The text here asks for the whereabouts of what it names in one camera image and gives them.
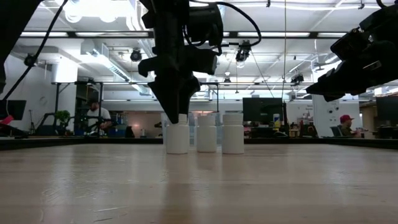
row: black cable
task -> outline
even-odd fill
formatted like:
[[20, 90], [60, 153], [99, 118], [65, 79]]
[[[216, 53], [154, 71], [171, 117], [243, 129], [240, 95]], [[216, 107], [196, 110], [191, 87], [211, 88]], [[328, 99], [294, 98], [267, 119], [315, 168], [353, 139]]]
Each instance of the black cable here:
[[15, 84], [12, 86], [12, 88], [8, 91], [8, 93], [5, 95], [5, 97], [2, 100], [7, 100], [12, 92], [14, 92], [14, 90], [18, 87], [18, 85], [20, 84], [21, 81], [23, 81], [23, 79], [26, 77], [26, 75], [29, 73], [29, 71], [33, 68], [34, 63], [37, 61], [37, 58], [39, 57], [40, 53], [42, 52], [44, 45], [47, 41], [47, 39], [50, 36], [50, 32], [52, 30], [52, 27], [55, 25], [55, 22], [57, 21], [59, 15], [62, 12], [63, 7], [67, 4], [68, 0], [63, 0], [63, 3], [61, 4], [61, 6], [59, 7], [57, 13], [54, 15], [54, 18], [52, 19], [49, 29], [47, 30], [45, 37], [42, 41], [42, 44], [40, 45], [39, 49], [37, 50], [36, 54], [33, 56], [32, 58], [32, 63], [26, 68], [25, 72], [21, 75], [21, 77], [19, 77], [18, 81], [15, 82]]
[[232, 8], [232, 9], [234, 9], [235, 11], [240, 13], [242, 16], [244, 16], [254, 26], [254, 28], [256, 29], [256, 32], [257, 32], [257, 34], [259, 36], [259, 39], [256, 42], [254, 42], [253, 44], [250, 44], [250, 47], [255, 46], [255, 45], [257, 45], [257, 44], [259, 44], [261, 42], [261, 31], [260, 31], [260, 28], [257, 26], [256, 22], [254, 22], [254, 20], [249, 15], [247, 15], [244, 11], [242, 11], [240, 8], [238, 8], [238, 7], [236, 7], [233, 4], [228, 3], [228, 2], [202, 2], [202, 1], [197, 1], [197, 0], [190, 0], [190, 1], [191, 2], [196, 2], [196, 3], [201, 3], [201, 4], [215, 3], [217, 5], [228, 6], [228, 7]]
[[385, 4], [383, 4], [383, 2], [381, 2], [381, 0], [376, 0], [377, 5], [380, 6], [380, 8], [384, 8], [387, 7]]

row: ceiling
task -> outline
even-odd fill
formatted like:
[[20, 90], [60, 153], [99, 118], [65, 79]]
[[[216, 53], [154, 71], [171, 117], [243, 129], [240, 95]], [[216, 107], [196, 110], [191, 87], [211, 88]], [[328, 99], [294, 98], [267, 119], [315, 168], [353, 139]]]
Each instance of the ceiling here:
[[[44, 1], [36, 10], [25, 30], [44, 31], [50, 24], [55, 14], [58, 3], [56, 1]], [[106, 2], [109, 0], [98, 0], [97, 2]], [[259, 26], [263, 32], [348, 32], [358, 26], [364, 18], [377, 10], [375, 0], [363, 0], [365, 8], [359, 10], [360, 0], [288, 0], [287, 9], [284, 8], [285, 1], [272, 0], [271, 7], [266, 7], [266, 1], [227, 1], [242, 9]], [[394, 0], [383, 0], [384, 4], [392, 4]], [[89, 17], [82, 17], [79, 22], [68, 22], [65, 13], [62, 13], [56, 22], [53, 31], [128, 31], [126, 24], [126, 14], [128, 13], [128, 0], [110, 1], [108, 8], [94, 7], [86, 9]], [[123, 9], [118, 11], [115, 16], [119, 16], [114, 22], [103, 22], [97, 15], [111, 14], [114, 12], [112, 7]], [[352, 9], [332, 10], [331, 7]], [[136, 17], [142, 14], [137, 11]], [[253, 26], [240, 14], [231, 8], [226, 8], [224, 17], [224, 31], [254, 31]], [[225, 39], [228, 42], [241, 42], [242, 39]], [[336, 39], [263, 39], [263, 41], [252, 48], [252, 53], [245, 61], [243, 68], [237, 68], [235, 62], [236, 47], [227, 47], [223, 49], [224, 54], [219, 57], [216, 75], [211, 77], [204, 74], [198, 74], [199, 77], [205, 77], [209, 82], [218, 80], [222, 82], [225, 73], [229, 72], [233, 77], [233, 82], [281, 82], [285, 75], [286, 81], [290, 82], [292, 76], [302, 73], [305, 82], [313, 82], [313, 63], [324, 62], [332, 57], [330, 45]], [[20, 39], [17, 47], [37, 46], [41, 39]], [[87, 55], [81, 55], [80, 47], [83, 39], [49, 39], [48, 46], [56, 46], [72, 56], [76, 57], [84, 67], [79, 69], [79, 75], [95, 77], [96, 80], [113, 81], [113, 74], [103, 65], [89, 63], [85, 60]], [[105, 44], [109, 48], [109, 57], [113, 59], [118, 66], [130, 73], [137, 73], [137, 62], [131, 62], [129, 55], [135, 48], [142, 48], [140, 39], [93, 39], [96, 45]], [[154, 46], [154, 41], [150, 39], [146, 42], [148, 49]]]

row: white plastic bottle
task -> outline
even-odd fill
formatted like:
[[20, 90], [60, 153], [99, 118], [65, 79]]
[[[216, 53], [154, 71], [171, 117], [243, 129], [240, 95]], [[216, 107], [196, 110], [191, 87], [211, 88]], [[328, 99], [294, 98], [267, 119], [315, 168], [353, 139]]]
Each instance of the white plastic bottle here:
[[186, 114], [178, 115], [178, 123], [170, 123], [166, 128], [166, 153], [167, 154], [185, 154], [188, 153], [189, 144], [189, 126], [188, 116]]
[[199, 116], [197, 127], [197, 151], [217, 151], [216, 118], [214, 116]]
[[243, 154], [243, 114], [223, 115], [223, 154]]

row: man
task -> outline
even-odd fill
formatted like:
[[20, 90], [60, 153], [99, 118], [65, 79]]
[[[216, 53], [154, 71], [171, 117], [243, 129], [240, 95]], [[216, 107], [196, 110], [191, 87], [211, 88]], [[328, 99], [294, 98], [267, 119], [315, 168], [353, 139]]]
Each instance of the man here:
[[[90, 109], [87, 112], [87, 116], [96, 116], [96, 117], [98, 117], [98, 112], [100, 111], [100, 104], [98, 103], [98, 100], [97, 99], [90, 99], [88, 101], [88, 106], [90, 107]], [[107, 109], [103, 108], [103, 107], [101, 107], [101, 117], [103, 119], [105, 119], [105, 120], [111, 119], [111, 115], [109, 114], [109, 111]], [[88, 120], [88, 126], [90, 127], [90, 126], [94, 125], [97, 122], [97, 120], [98, 119], [94, 119], [94, 118], [89, 119]], [[104, 130], [104, 129], [110, 127], [111, 125], [112, 125], [111, 121], [105, 121], [102, 124], [100, 124], [99, 128], [101, 130]], [[92, 127], [91, 130], [95, 131], [95, 130], [97, 130], [97, 127], [94, 126], [94, 127]]]
[[340, 131], [343, 136], [351, 137], [351, 138], [360, 138], [361, 131], [358, 129], [356, 131], [353, 131], [351, 129], [353, 120], [354, 120], [354, 118], [351, 118], [349, 115], [345, 114], [340, 117], [340, 125], [338, 127], [340, 128]]

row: wooden table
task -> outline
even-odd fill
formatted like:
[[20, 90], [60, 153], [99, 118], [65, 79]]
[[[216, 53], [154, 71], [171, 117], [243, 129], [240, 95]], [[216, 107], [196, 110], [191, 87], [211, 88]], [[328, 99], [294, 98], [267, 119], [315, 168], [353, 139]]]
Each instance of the wooden table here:
[[252, 145], [239, 156], [163, 145], [0, 152], [0, 217], [18, 223], [398, 223], [398, 152]]

